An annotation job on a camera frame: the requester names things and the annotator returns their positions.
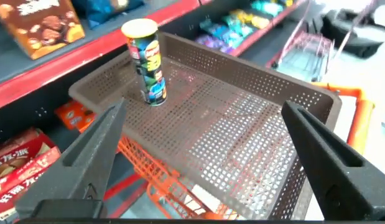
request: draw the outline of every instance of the shopping cart handle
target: shopping cart handle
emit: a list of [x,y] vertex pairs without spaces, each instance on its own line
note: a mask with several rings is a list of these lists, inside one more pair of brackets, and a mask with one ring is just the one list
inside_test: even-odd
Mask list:
[[325,220],[385,221],[385,175],[301,106],[281,113]]
[[124,119],[125,101],[107,109],[16,202],[20,218],[97,218]]
[[312,84],[337,92],[340,96],[356,97],[356,110],[350,132],[348,133],[347,143],[362,155],[365,150],[369,124],[375,107],[374,102],[369,100],[367,93],[360,87],[315,82]]

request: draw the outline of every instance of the brown snack box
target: brown snack box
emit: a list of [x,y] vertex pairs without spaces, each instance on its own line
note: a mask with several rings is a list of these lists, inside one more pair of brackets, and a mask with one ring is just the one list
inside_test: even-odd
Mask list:
[[0,20],[32,59],[85,36],[70,0],[0,0]]

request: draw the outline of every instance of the chip can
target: chip can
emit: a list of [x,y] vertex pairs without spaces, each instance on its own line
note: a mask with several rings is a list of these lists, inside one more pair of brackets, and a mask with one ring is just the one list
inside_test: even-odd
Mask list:
[[123,24],[121,30],[136,66],[144,101],[151,106],[162,104],[167,98],[167,90],[162,74],[157,23],[151,19],[134,19]]

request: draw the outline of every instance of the perforated tray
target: perforated tray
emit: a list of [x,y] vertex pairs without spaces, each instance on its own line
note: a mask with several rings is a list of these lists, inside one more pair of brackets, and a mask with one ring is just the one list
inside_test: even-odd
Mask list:
[[97,113],[125,97],[124,132],[150,154],[245,218],[291,218],[305,175],[282,104],[299,103],[333,129],[340,99],[174,35],[160,35],[160,50],[163,105],[143,102],[128,52],[76,82],[70,95]]

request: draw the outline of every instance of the cart wire basket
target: cart wire basket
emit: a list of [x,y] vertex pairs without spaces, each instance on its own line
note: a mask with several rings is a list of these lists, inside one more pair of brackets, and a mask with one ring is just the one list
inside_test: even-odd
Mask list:
[[275,68],[278,72],[306,82],[320,82],[327,73],[335,43],[322,34],[311,34],[304,30],[303,25],[307,24],[305,19],[311,0],[307,2],[303,16],[285,46],[267,63],[266,67]]
[[[286,100],[296,102],[333,129],[339,97],[175,35],[161,33],[159,42],[168,94],[163,105],[142,100],[128,52],[73,84],[70,95],[96,113],[126,99],[120,150],[150,189],[181,208],[181,217],[224,218],[232,211],[245,219],[290,219],[305,213],[297,210],[306,210],[309,200],[299,196],[312,194],[303,188],[304,170],[281,108]],[[221,205],[209,208],[183,180]],[[198,210],[176,195],[178,188]],[[157,194],[148,193],[155,201]]]

